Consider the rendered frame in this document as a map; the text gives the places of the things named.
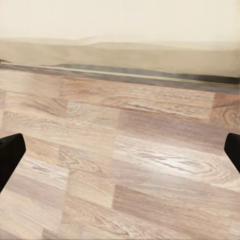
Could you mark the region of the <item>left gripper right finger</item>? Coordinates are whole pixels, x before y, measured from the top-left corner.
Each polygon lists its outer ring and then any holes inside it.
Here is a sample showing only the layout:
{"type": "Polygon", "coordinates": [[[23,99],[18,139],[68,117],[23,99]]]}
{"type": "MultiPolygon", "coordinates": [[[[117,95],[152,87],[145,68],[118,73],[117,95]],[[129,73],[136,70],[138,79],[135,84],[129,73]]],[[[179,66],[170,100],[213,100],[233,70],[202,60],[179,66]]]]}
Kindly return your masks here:
{"type": "Polygon", "coordinates": [[[228,133],[224,151],[240,173],[240,135],[228,133]]]}

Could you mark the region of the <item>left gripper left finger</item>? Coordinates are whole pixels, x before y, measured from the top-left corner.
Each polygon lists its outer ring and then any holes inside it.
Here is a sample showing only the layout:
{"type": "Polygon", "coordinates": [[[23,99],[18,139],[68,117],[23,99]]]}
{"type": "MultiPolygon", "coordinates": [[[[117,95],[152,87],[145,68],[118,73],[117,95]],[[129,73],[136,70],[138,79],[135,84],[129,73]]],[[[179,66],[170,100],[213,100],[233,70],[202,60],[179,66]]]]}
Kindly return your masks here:
{"type": "Polygon", "coordinates": [[[0,193],[26,152],[21,133],[0,138],[0,193]]]}

